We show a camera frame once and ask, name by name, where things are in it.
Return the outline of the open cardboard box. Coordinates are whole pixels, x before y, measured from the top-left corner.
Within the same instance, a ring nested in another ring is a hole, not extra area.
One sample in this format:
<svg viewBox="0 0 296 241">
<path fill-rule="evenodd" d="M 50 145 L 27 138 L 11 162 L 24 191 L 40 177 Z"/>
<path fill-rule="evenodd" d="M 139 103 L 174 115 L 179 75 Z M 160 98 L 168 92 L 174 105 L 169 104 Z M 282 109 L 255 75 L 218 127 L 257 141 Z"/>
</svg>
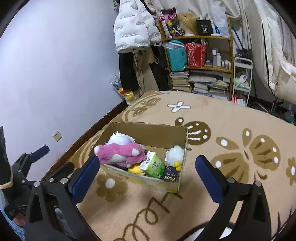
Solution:
<svg viewBox="0 0 296 241">
<path fill-rule="evenodd" d="M 188 131 L 181 126 L 111 123 L 91 153 L 102 169 L 121 179 L 171 193 L 180 186 Z"/>
</svg>

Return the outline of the white puffer jacket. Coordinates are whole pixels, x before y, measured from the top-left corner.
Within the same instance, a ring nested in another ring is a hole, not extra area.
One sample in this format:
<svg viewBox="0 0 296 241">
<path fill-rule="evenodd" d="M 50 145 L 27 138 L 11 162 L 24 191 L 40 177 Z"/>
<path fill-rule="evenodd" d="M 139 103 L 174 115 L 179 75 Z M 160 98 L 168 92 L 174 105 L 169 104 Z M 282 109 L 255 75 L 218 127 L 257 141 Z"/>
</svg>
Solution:
<svg viewBox="0 0 296 241">
<path fill-rule="evenodd" d="M 120 54 L 149 48 L 162 39 L 154 17 L 142 1 L 120 1 L 113 28 Z"/>
</svg>

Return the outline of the plastic bag of toys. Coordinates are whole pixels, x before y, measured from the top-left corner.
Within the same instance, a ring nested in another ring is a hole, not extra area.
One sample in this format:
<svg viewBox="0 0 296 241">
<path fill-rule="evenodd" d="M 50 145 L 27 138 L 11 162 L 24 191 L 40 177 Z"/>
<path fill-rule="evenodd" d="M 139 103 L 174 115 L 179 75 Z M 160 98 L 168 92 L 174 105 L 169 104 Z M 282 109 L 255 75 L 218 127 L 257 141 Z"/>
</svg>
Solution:
<svg viewBox="0 0 296 241">
<path fill-rule="evenodd" d="M 114 90 L 125 100 L 127 105 L 131 105 L 134 101 L 136 101 L 136 97 L 132 91 L 123 89 L 120 77 L 118 75 L 115 74 L 109 83 L 112 85 Z"/>
</svg>

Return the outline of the wooden shelf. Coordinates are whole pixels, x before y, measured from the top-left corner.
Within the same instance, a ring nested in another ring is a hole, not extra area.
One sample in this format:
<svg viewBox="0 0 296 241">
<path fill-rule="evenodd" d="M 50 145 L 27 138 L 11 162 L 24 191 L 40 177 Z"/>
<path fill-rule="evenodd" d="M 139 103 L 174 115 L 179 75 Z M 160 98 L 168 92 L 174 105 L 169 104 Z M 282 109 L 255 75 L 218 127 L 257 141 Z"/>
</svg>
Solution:
<svg viewBox="0 0 296 241">
<path fill-rule="evenodd" d="M 228 100 L 233 87 L 233 38 L 229 18 L 221 35 L 212 20 L 174 9 L 158 17 L 168 82 L 176 91 Z"/>
</svg>

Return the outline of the black hanging garment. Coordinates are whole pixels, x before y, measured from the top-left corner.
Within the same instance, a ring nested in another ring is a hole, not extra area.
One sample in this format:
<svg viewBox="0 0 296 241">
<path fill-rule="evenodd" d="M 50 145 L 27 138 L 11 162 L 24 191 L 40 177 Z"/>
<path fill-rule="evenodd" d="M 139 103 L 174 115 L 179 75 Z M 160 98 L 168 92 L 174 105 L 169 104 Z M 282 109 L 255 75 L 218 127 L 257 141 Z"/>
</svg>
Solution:
<svg viewBox="0 0 296 241">
<path fill-rule="evenodd" d="M 119 53 L 119 75 L 124 90 L 137 91 L 139 84 L 133 68 L 133 54 Z"/>
</svg>

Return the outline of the white wall socket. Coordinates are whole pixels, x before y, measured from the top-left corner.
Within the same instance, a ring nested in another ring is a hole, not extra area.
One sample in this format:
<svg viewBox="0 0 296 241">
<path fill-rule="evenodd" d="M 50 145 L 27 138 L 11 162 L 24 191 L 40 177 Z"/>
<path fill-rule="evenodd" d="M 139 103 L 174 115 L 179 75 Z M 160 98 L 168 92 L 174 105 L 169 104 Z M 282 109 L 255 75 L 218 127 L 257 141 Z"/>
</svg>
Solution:
<svg viewBox="0 0 296 241">
<path fill-rule="evenodd" d="M 56 142 L 59 142 L 60 139 L 62 139 L 62 135 L 56 131 L 53 135 L 52 135 L 52 138 L 56 141 Z"/>
</svg>

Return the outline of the yellow plush toy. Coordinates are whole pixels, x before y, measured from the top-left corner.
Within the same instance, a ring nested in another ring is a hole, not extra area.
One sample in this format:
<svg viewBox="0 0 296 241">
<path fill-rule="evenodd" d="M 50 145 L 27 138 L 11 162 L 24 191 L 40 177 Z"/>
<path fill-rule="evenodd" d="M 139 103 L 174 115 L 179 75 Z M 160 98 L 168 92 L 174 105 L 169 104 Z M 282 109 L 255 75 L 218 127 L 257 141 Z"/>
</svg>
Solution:
<svg viewBox="0 0 296 241">
<path fill-rule="evenodd" d="M 132 165 L 130 168 L 128 168 L 128 171 L 130 173 L 137 174 L 137 175 L 145 175 L 145 172 L 139 168 L 140 165 L 141 163 L 136 163 Z"/>
</svg>

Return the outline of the beige hanging coat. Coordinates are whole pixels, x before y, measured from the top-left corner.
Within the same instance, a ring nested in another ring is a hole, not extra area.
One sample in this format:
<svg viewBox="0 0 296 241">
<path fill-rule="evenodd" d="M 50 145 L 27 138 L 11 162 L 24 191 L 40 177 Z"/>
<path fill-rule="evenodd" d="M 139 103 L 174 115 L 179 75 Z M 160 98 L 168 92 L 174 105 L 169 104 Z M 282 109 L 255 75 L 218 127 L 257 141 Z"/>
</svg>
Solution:
<svg viewBox="0 0 296 241">
<path fill-rule="evenodd" d="M 135 91 L 137 97 L 151 90 L 159 91 L 150 67 L 150 64 L 155 62 L 156 60 L 151 48 L 139 51 L 133 55 L 133 68 L 139 85 L 139 89 Z"/>
</svg>

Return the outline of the black box with 40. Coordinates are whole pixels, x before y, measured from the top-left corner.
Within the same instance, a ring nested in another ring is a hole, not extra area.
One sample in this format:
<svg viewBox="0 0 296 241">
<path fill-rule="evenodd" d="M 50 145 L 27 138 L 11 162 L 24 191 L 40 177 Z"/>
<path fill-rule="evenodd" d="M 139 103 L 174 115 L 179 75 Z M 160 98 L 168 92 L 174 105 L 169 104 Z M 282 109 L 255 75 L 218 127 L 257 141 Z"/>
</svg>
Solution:
<svg viewBox="0 0 296 241">
<path fill-rule="evenodd" d="M 210 20 L 196 20 L 197 32 L 200 36 L 210 36 L 213 28 Z"/>
</svg>

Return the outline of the white trolley cart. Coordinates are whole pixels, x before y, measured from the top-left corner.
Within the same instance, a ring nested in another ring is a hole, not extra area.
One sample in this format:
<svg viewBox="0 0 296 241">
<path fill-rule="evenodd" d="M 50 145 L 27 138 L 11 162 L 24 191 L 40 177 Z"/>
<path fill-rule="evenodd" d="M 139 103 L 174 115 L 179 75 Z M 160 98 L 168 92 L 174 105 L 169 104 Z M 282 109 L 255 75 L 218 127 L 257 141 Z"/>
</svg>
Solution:
<svg viewBox="0 0 296 241">
<path fill-rule="evenodd" d="M 247 107 L 251 92 L 253 62 L 250 59 L 235 57 L 233 70 L 231 101 Z"/>
</svg>

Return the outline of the stack of books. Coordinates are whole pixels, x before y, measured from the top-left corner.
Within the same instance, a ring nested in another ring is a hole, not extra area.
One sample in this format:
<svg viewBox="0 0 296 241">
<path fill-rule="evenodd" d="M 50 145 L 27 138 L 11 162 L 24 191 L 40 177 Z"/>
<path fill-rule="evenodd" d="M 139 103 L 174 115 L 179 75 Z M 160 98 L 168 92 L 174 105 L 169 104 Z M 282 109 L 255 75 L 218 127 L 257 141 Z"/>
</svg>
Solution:
<svg viewBox="0 0 296 241">
<path fill-rule="evenodd" d="M 171 84 L 173 90 L 191 92 L 191 83 L 189 82 L 189 71 L 171 72 Z"/>
</svg>

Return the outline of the purple haired plush doll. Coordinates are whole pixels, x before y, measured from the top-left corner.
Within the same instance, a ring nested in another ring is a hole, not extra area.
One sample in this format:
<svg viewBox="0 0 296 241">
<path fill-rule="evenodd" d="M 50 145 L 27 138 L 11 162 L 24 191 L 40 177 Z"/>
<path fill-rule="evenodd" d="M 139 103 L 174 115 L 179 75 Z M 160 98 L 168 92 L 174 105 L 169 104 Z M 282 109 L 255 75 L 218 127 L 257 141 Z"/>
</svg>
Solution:
<svg viewBox="0 0 296 241">
<path fill-rule="evenodd" d="M 128 136 L 123 133 L 119 133 L 118 131 L 113 133 L 111 137 L 109 138 L 108 142 L 106 142 L 106 145 L 110 144 L 118 144 L 118 145 L 126 145 L 128 143 L 135 143 L 134 138 L 131 136 Z"/>
</svg>

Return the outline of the pink white plush toy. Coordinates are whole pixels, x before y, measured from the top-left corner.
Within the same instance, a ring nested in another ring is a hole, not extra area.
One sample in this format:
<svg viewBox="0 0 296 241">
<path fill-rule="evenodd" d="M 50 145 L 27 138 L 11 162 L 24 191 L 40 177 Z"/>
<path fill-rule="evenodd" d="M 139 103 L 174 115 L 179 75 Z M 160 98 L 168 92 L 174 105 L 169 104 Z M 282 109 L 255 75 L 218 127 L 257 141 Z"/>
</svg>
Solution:
<svg viewBox="0 0 296 241">
<path fill-rule="evenodd" d="M 130 168 L 147 158 L 144 149 L 137 143 L 97 145 L 93 151 L 101 164 L 117 164 L 123 168 Z"/>
</svg>

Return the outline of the white fluffy duck plush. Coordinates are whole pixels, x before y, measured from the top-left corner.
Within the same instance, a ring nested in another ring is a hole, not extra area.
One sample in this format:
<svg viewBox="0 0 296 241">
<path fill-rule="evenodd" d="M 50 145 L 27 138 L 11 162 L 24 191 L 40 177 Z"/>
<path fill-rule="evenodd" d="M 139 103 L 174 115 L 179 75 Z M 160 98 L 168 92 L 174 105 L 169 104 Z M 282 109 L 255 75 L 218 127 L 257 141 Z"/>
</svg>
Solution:
<svg viewBox="0 0 296 241">
<path fill-rule="evenodd" d="M 166 152 L 165 164 L 167 166 L 175 167 L 177 171 L 181 171 L 184 154 L 185 150 L 181 146 L 175 145 Z"/>
</svg>

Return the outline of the green tissue pack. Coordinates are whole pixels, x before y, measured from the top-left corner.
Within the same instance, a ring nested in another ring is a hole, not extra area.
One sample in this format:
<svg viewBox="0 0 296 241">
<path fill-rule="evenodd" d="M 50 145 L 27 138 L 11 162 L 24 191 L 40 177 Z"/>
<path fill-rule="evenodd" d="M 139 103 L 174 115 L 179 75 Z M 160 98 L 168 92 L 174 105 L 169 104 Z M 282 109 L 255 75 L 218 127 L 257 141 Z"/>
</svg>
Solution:
<svg viewBox="0 0 296 241">
<path fill-rule="evenodd" d="M 165 169 L 164 162 L 156 154 L 156 152 L 148 151 L 146 157 L 146 160 L 141 163 L 139 168 L 148 176 L 160 179 Z"/>
</svg>

